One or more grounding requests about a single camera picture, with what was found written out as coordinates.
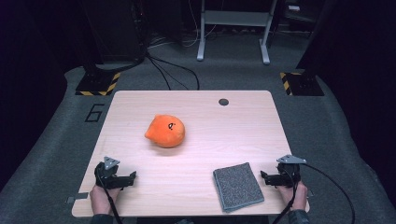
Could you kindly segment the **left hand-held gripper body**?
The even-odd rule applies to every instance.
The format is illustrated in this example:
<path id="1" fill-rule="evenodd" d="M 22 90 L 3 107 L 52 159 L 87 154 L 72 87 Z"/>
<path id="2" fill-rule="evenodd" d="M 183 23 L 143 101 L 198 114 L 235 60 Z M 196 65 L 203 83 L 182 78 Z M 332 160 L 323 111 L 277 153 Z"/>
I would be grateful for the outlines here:
<path id="1" fill-rule="evenodd" d="M 108 156 L 99 162 L 94 169 L 95 184 L 104 189 L 118 189 L 128 186 L 128 177 L 117 176 L 119 161 Z"/>

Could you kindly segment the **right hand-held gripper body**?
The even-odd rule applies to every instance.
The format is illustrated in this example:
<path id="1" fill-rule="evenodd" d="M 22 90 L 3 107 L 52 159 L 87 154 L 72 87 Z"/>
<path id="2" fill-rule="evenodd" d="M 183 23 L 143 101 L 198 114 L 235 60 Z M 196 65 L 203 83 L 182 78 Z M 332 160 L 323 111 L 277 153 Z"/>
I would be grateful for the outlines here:
<path id="1" fill-rule="evenodd" d="M 305 159 L 295 157 L 293 155 L 285 155 L 276 160 L 278 166 L 277 186 L 292 188 L 301 180 L 300 165 L 306 164 Z"/>

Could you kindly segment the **grey cloth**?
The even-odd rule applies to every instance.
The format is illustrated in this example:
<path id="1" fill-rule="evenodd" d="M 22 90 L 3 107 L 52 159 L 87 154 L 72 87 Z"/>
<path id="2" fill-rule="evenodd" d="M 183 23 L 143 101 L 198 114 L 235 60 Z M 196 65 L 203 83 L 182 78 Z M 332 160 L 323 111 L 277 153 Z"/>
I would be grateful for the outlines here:
<path id="1" fill-rule="evenodd" d="M 213 172 L 221 208 L 226 213 L 262 203 L 264 196 L 248 162 Z"/>

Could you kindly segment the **orange plush toy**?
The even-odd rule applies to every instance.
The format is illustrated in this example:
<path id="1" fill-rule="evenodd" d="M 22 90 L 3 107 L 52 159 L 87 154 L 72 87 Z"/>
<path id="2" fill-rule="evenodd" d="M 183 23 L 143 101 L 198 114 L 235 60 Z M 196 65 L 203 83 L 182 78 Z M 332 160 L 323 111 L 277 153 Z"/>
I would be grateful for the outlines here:
<path id="1" fill-rule="evenodd" d="M 176 147 L 185 137 L 184 123 L 171 115 L 156 115 L 145 133 L 145 137 L 159 147 Z"/>

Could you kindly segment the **person's left hand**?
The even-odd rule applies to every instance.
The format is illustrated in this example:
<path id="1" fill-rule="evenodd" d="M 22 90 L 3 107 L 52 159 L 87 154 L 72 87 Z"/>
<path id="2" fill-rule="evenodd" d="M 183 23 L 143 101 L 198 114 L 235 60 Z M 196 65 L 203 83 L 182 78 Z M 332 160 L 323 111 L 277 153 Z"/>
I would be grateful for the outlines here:
<path id="1" fill-rule="evenodd" d="M 115 202 L 120 193 L 120 189 L 109 189 L 94 186 L 90 192 L 92 212 L 95 215 L 111 215 L 113 213 L 108 197 Z"/>

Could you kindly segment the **person's right hand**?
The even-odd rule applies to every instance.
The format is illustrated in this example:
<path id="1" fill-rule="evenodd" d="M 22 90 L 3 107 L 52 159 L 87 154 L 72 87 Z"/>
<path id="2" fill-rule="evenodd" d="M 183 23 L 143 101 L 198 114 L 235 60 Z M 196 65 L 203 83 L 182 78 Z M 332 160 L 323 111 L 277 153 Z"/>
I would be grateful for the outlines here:
<path id="1" fill-rule="evenodd" d="M 308 189 L 302 181 L 297 184 L 297 189 L 279 186 L 277 187 L 277 190 L 279 191 L 284 204 L 288 204 L 293 200 L 293 204 L 290 208 L 291 211 L 305 210 Z"/>

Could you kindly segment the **black yellow striped stand base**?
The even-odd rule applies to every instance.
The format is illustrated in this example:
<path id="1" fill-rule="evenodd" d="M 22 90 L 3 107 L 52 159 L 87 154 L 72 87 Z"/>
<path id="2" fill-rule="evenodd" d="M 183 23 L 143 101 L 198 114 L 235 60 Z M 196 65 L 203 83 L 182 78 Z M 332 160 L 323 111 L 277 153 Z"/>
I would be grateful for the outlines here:
<path id="1" fill-rule="evenodd" d="M 110 95 L 120 78 L 120 73 L 104 73 L 98 76 L 85 75 L 78 83 L 75 95 L 84 96 L 107 96 Z"/>
<path id="2" fill-rule="evenodd" d="M 281 80 L 287 95 L 290 96 L 323 96 L 324 92 L 315 77 L 300 73 L 281 73 Z"/>

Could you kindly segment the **dark curtain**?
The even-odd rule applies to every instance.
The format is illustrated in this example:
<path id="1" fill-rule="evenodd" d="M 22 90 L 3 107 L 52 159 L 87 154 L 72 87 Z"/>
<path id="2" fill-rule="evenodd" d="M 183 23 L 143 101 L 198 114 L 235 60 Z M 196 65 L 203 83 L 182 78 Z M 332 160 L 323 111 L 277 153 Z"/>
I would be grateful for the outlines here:
<path id="1" fill-rule="evenodd" d="M 396 207 L 396 0 L 325 0 L 298 66 L 331 89 Z"/>
<path id="2" fill-rule="evenodd" d="M 35 145 L 78 66 L 61 0 L 0 0 L 0 190 Z"/>

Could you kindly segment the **black cabinet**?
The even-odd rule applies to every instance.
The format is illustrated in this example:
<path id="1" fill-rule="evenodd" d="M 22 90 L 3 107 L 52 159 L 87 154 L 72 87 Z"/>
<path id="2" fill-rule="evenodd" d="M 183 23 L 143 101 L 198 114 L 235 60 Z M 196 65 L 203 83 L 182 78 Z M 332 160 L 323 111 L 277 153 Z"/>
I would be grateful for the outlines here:
<path id="1" fill-rule="evenodd" d="M 146 53 L 147 20 L 141 0 L 82 0 L 104 63 L 140 63 Z"/>

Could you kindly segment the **white metal table frame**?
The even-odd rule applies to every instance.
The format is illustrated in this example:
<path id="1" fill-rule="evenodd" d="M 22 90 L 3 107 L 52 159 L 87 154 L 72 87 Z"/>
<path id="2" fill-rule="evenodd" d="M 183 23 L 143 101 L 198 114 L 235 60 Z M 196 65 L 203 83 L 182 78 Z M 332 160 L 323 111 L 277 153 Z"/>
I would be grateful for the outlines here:
<path id="1" fill-rule="evenodd" d="M 271 0 L 268 12 L 208 10 L 205 8 L 205 0 L 201 0 L 201 4 L 200 41 L 196 57 L 198 62 L 201 62 L 205 57 L 205 27 L 207 25 L 234 25 L 264 28 L 263 37 L 259 40 L 259 44 L 262 62 L 265 65 L 270 64 L 267 39 L 275 15 L 277 0 Z"/>

